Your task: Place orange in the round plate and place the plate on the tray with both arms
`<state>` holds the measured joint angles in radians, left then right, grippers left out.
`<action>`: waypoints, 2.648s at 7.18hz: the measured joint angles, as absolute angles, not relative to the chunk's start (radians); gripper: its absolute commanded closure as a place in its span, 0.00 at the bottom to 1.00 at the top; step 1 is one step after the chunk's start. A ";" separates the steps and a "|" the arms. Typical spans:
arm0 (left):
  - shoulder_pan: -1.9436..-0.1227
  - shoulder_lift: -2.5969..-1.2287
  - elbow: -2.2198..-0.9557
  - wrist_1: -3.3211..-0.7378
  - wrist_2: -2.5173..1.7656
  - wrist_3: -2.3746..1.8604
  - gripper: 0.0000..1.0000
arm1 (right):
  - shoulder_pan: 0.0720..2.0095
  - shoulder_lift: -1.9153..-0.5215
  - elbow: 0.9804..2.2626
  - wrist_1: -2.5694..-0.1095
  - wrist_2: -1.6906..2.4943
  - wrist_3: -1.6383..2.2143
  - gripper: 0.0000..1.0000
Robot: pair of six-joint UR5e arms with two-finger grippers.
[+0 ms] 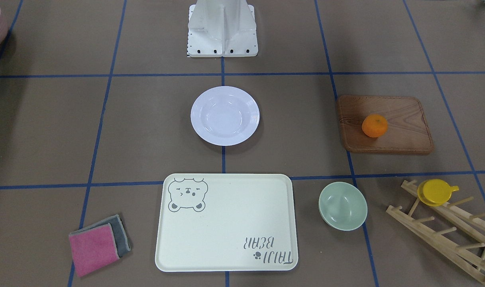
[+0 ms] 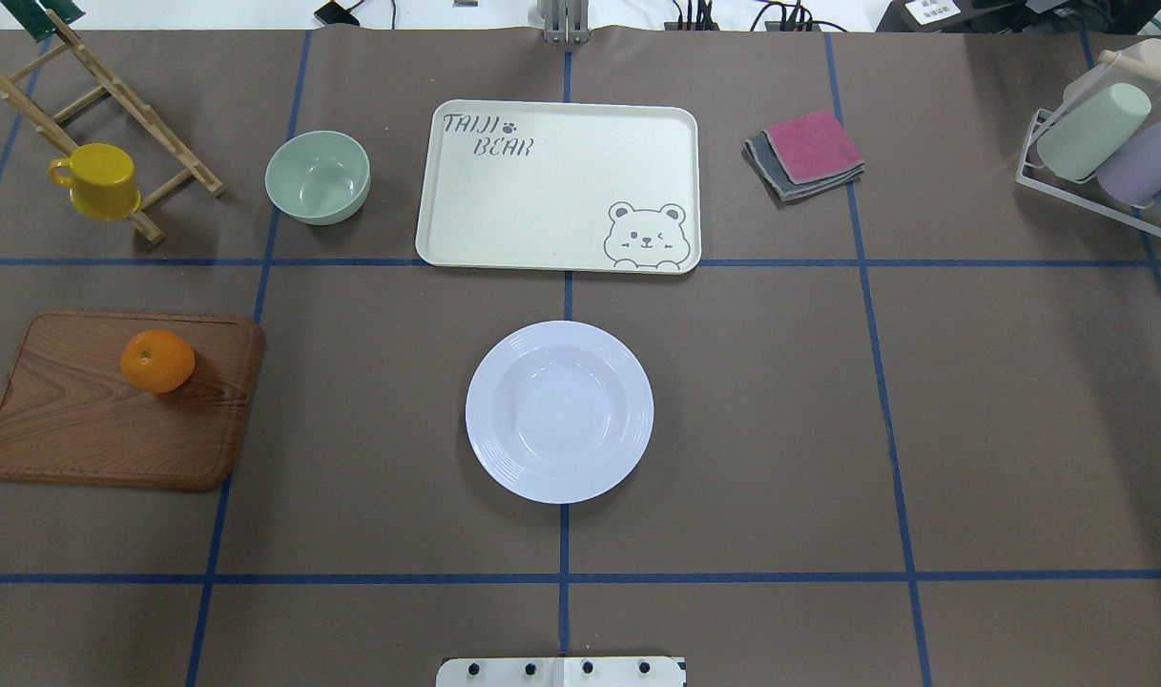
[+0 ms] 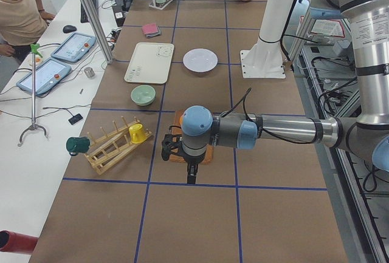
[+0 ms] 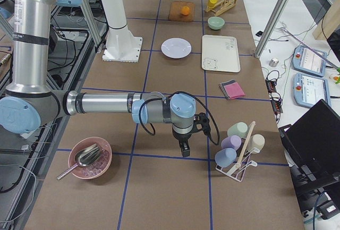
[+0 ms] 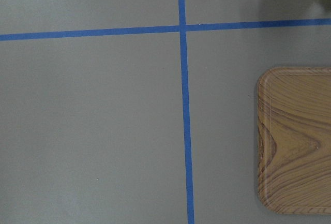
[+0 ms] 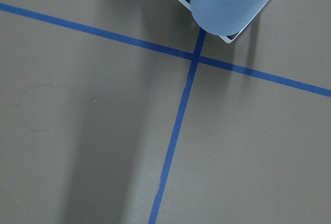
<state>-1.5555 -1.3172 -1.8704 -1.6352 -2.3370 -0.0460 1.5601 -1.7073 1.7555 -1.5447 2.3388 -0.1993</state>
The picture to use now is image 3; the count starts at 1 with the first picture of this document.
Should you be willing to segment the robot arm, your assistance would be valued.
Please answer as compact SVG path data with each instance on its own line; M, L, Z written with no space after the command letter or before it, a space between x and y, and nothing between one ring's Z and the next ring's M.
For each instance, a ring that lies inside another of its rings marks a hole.
M361 114L356 118L316 118L188 108L179 151L194 184L207 145L252 149L259 138L291 143L323 143L388 169L388 0L311 0L313 19L346 18L350 24Z

